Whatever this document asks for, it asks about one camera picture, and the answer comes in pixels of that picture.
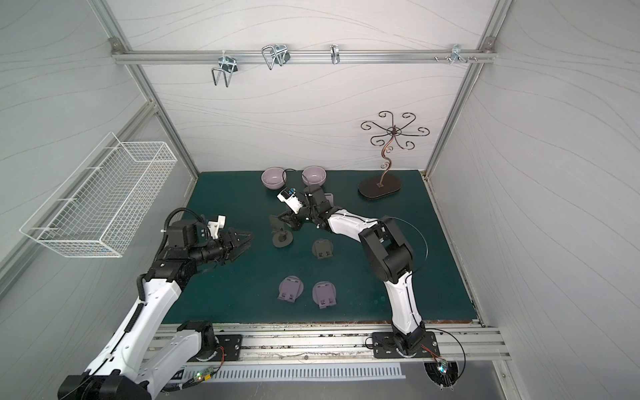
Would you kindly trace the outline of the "dark grey phone stand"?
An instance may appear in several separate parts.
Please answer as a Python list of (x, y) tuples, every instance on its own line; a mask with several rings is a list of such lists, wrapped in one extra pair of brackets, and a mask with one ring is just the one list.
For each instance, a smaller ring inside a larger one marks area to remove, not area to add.
[(318, 260), (333, 256), (333, 244), (328, 239), (318, 239), (313, 243), (312, 253)]
[(271, 215), (269, 222), (272, 228), (272, 242), (275, 248), (286, 248), (293, 243), (293, 234), (286, 230), (286, 225), (281, 219)]

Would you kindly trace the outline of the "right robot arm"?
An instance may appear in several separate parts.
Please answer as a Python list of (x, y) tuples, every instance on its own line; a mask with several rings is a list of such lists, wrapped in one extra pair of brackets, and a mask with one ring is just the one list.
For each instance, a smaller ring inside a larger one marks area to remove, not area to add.
[(277, 195), (287, 210), (278, 215), (292, 230), (304, 223), (359, 242), (373, 274), (383, 282), (392, 310), (397, 353), (412, 358), (421, 348), (426, 327), (413, 291), (414, 251), (394, 218), (366, 218), (330, 203), (319, 185), (299, 192), (284, 187)]

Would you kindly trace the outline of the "purple phone stand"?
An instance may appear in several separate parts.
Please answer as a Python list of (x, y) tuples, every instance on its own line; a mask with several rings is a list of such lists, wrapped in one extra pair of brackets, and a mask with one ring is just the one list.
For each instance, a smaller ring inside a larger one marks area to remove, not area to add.
[(304, 289), (303, 282), (296, 276), (288, 276), (278, 286), (278, 300), (295, 303)]
[(333, 194), (332, 193), (325, 193), (324, 196), (325, 196), (326, 200), (328, 201), (329, 205), (331, 207), (333, 207), (334, 206), (334, 196), (333, 196)]
[(333, 283), (319, 282), (313, 286), (313, 301), (320, 309), (337, 305), (337, 290)]

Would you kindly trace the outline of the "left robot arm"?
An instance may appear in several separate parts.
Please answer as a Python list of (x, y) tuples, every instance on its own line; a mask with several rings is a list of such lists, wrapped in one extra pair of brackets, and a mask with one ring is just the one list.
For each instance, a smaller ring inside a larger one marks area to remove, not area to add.
[(171, 307), (199, 267), (235, 261), (248, 250), (252, 233), (210, 222), (168, 217), (151, 267), (136, 279), (138, 298), (107, 345), (79, 375), (69, 375), (60, 399), (155, 399), (191, 358), (209, 360), (220, 350), (208, 321), (183, 323), (170, 343), (146, 360), (145, 353)]

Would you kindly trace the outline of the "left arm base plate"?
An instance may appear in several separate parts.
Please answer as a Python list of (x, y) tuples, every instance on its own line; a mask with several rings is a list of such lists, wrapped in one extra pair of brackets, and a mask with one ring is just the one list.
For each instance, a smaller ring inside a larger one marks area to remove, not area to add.
[(240, 334), (217, 335), (215, 339), (205, 338), (200, 350), (189, 361), (192, 363), (238, 361), (242, 343), (243, 336)]

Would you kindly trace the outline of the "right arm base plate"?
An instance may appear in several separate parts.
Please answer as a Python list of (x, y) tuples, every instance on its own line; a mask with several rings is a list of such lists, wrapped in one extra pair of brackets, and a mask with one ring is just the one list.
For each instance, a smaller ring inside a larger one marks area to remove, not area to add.
[(372, 333), (365, 347), (376, 359), (434, 358), (440, 356), (435, 334), (419, 331), (408, 336), (393, 332)]

